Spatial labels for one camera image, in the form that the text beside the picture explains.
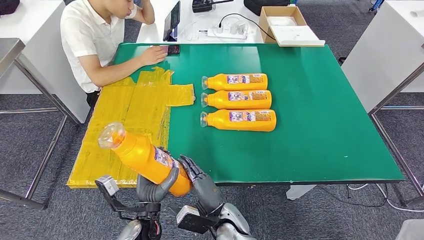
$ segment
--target floor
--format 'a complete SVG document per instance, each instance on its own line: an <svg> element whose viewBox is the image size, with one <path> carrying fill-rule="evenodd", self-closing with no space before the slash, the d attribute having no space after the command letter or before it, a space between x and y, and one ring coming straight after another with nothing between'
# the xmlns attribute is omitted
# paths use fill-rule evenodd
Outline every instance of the floor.
<svg viewBox="0 0 424 240"><path fill-rule="evenodd" d="M320 39L326 40L336 58L347 56L373 18L370 4L364 0L299 0L298 6ZM139 24L127 20L125 40L137 38ZM402 94L395 104L424 104L420 93ZM0 95L0 109L46 107L49 103L37 95ZM424 180L424 112L382 111L379 118L410 163L420 180ZM58 112L0 116L0 183L1 188L24 195L61 120ZM0 239L2 240L67 240L115 239L125 226L97 189L69 189L65 184L80 149L87 124L65 125L46 171L35 192L36 200L49 201L46 210L33 210L0 201ZM394 188L405 199L416 195L411 183L388 185L389 199L399 205ZM379 205L383 197L375 185L350 192L345 185L323 185L302 198L286 199L287 186L228 186L219 190L226 201L236 205L250 223L258 240L394 240L407 219L423 218L424 213L411 213ZM118 193L124 203L135 199L134 189ZM191 192L185 197L168 196L163 205L193 203ZM161 214L162 239L212 239L176 228L175 218L164 209Z"/></svg>

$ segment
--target tablet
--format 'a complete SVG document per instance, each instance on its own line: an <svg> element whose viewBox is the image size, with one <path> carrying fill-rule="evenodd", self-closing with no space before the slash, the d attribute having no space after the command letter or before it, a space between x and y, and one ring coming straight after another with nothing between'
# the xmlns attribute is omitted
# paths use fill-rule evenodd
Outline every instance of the tablet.
<svg viewBox="0 0 424 240"><path fill-rule="evenodd" d="M165 18L165 25L163 28L163 40L164 41L172 41L170 34L172 30L177 27L180 23L180 1L178 1L168 16Z"/></svg>

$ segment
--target white polo shirt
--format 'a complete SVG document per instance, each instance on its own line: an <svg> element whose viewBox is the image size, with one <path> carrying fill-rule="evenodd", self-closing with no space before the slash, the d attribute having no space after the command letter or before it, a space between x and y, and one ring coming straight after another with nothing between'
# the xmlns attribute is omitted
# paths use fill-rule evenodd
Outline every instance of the white polo shirt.
<svg viewBox="0 0 424 240"><path fill-rule="evenodd" d="M134 4L127 18L133 18L136 12ZM118 44L124 41L124 27L124 20L116 16L112 16L108 24L88 0L75 0L63 10L60 19L63 50L76 81L86 93L99 91L100 87L90 80L78 57L97 55L100 65L107 66L114 58Z"/></svg>

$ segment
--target yellow plastic wrap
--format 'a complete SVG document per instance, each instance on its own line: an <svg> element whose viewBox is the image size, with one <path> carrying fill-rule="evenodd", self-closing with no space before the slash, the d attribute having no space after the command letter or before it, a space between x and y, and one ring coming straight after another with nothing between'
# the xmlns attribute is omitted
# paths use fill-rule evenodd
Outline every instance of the yellow plastic wrap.
<svg viewBox="0 0 424 240"><path fill-rule="evenodd" d="M110 122L121 122L134 134L149 135L155 146L168 146L172 107L192 105L193 85L171 85L170 70L142 71L135 84L130 77L104 87L94 108L81 148L69 176L70 188L95 188L95 180L111 175L121 188L136 185L137 174L122 164L97 138Z"/></svg>

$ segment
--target orange bottle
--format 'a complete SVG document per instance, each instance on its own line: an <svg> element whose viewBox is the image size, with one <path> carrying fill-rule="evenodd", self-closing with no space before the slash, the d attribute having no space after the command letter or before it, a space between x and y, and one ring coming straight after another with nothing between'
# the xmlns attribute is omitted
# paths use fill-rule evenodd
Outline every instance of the orange bottle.
<svg viewBox="0 0 424 240"><path fill-rule="evenodd" d="M268 77L264 73L223 74L201 78L201 86L205 89L219 90L262 90L267 89Z"/></svg>
<svg viewBox="0 0 424 240"><path fill-rule="evenodd" d="M269 109L226 110L213 113L202 112L200 125L214 126L221 130L271 132L276 128L276 113Z"/></svg>
<svg viewBox="0 0 424 240"><path fill-rule="evenodd" d="M201 106L217 109L269 109L271 92L268 90L217 91L201 94Z"/></svg>
<svg viewBox="0 0 424 240"><path fill-rule="evenodd" d="M112 122L104 127L97 141L101 148L112 149L124 165L155 184L160 184L172 168L179 168L178 178L169 192L179 197L190 191L191 183L183 166L153 146L148 136L131 134L125 131L122 123Z"/></svg>

